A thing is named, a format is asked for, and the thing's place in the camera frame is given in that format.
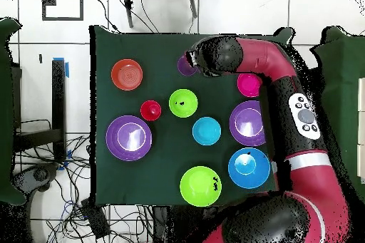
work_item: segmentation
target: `floor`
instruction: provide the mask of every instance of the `floor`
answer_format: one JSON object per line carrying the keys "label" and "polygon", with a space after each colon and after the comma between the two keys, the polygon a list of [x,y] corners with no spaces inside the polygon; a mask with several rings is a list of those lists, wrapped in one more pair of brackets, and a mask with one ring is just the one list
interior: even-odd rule
{"label": "floor", "polygon": [[[69,63],[69,77],[66,78],[66,131],[70,140],[68,150],[73,150],[79,140],[90,134],[90,90],[89,90],[89,25],[101,25],[110,30],[112,26],[123,33],[148,33],[149,29],[133,15],[134,28],[130,29],[125,9],[119,0],[83,0],[83,21],[42,21],[41,0],[0,0],[0,18],[12,17],[22,25],[19,32],[10,38],[9,48],[14,62],[23,69],[21,86],[21,117],[23,121],[35,119],[51,120],[51,60],[63,57]],[[363,0],[200,0],[199,33],[241,33],[273,34],[278,28],[291,26],[296,35],[294,47],[302,55],[310,68],[317,61],[309,49],[318,44],[321,32],[326,26],[340,25],[353,34],[365,30]],[[47,6],[46,14],[52,17],[80,16],[79,0],[57,0],[55,6]],[[197,33],[197,20],[192,22],[189,0],[143,0],[144,9],[159,32]],[[141,0],[133,0],[133,11],[152,29]],[[22,131],[47,129],[47,122],[22,124]],[[88,159],[86,140],[73,156]],[[17,156],[14,172],[19,172],[20,162],[29,163],[34,155],[31,151]],[[77,166],[69,165],[72,171]],[[90,172],[79,168],[83,178],[77,181],[80,199],[89,196]],[[49,225],[55,227],[61,220],[66,200],[74,199],[70,191],[70,179],[65,170],[57,171],[59,182],[51,183],[46,192],[37,192],[31,209],[31,228],[35,243],[46,243],[51,233]],[[107,206],[106,217],[113,231],[139,232],[143,229],[137,219],[136,206]],[[130,235],[147,243],[147,234]],[[124,238],[111,234],[105,243],[127,243]],[[87,238],[85,243],[104,243],[102,239]],[[79,239],[65,243],[81,243]]]}

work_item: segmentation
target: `green bowl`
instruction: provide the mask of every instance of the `green bowl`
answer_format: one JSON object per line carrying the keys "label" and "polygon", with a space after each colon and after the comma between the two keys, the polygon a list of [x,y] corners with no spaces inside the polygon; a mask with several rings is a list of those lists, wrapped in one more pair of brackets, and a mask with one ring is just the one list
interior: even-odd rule
{"label": "green bowl", "polygon": [[197,96],[188,89],[178,89],[168,101],[173,115],[179,118],[188,118],[197,110]]}
{"label": "green bowl", "polygon": [[182,176],[182,198],[195,207],[209,207],[220,196],[222,183],[218,174],[208,167],[192,167]]}

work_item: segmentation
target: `dark green tabletop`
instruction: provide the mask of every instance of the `dark green tabletop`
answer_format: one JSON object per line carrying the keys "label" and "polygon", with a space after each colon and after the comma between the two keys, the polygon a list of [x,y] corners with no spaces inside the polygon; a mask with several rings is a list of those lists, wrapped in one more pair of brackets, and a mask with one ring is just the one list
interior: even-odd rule
{"label": "dark green tabletop", "polygon": [[[94,26],[96,35],[96,203],[186,205],[180,195],[180,178],[191,167],[211,167],[220,176],[222,193],[215,205],[242,199],[248,193],[274,190],[274,179],[261,187],[246,190],[236,186],[228,175],[228,161],[244,148],[232,137],[229,118],[233,109],[245,100],[237,89],[237,76],[204,78],[186,77],[177,69],[179,57],[191,45],[207,35],[185,34],[116,34]],[[243,36],[274,40],[286,44],[291,29],[276,36]],[[143,80],[133,91],[122,91],[113,85],[110,72],[124,58],[137,61],[143,69]],[[168,107],[170,95],[179,88],[190,89],[198,98],[197,111],[189,118],[174,116]],[[133,162],[114,157],[106,146],[110,123],[122,115],[140,115],[145,100],[156,100],[162,115],[146,122],[153,134],[147,155]],[[192,137],[192,126],[203,116],[218,120],[222,135],[212,146],[201,146]],[[267,152],[266,145],[257,147]]]}

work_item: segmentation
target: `green cloth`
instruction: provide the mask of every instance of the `green cloth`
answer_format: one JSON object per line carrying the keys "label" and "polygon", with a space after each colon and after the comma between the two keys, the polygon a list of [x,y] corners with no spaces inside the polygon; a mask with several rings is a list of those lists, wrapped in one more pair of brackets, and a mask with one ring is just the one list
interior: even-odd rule
{"label": "green cloth", "polygon": [[11,34],[16,33],[20,25],[14,19],[0,19],[0,201],[12,205],[22,205],[25,197],[10,183],[11,172],[14,169],[13,137],[14,108],[13,82],[11,79],[11,59],[8,47]]}
{"label": "green cloth", "polygon": [[365,185],[357,176],[359,78],[365,78],[365,37],[350,36],[335,26],[326,29],[314,49],[325,80],[322,106],[327,114],[351,185],[365,202]]}
{"label": "green cloth", "polygon": [[[186,205],[179,184],[191,167],[212,168],[222,181],[222,193],[215,205],[245,198],[253,192],[274,190],[272,172],[261,187],[246,190],[236,186],[228,175],[230,157],[244,145],[231,135],[229,119],[233,109],[245,100],[237,89],[237,76],[204,78],[186,77],[177,69],[178,59],[195,42],[208,35],[110,33],[94,26],[96,35],[96,204]],[[291,29],[276,36],[242,36],[288,44]],[[131,58],[143,69],[143,80],[133,91],[113,85],[110,72],[121,59]],[[179,88],[190,89],[198,99],[197,111],[189,118],[174,116],[169,107],[170,95]],[[134,162],[114,157],[106,146],[110,123],[122,115],[140,115],[145,100],[156,100],[162,115],[147,122],[153,139],[147,155]],[[203,116],[218,120],[222,135],[212,146],[201,146],[192,137],[192,126]],[[257,147],[267,153],[266,145]]]}

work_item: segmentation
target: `small red bowl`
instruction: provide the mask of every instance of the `small red bowl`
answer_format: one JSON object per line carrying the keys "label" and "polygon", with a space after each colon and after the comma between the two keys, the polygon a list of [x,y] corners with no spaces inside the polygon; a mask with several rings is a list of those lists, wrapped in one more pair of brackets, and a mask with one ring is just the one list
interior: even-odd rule
{"label": "small red bowl", "polygon": [[141,105],[140,114],[145,120],[157,120],[161,115],[161,106],[155,100],[147,100]]}
{"label": "small red bowl", "polygon": [[120,60],[111,70],[111,79],[119,89],[131,91],[142,81],[143,72],[139,64],[130,59]]}

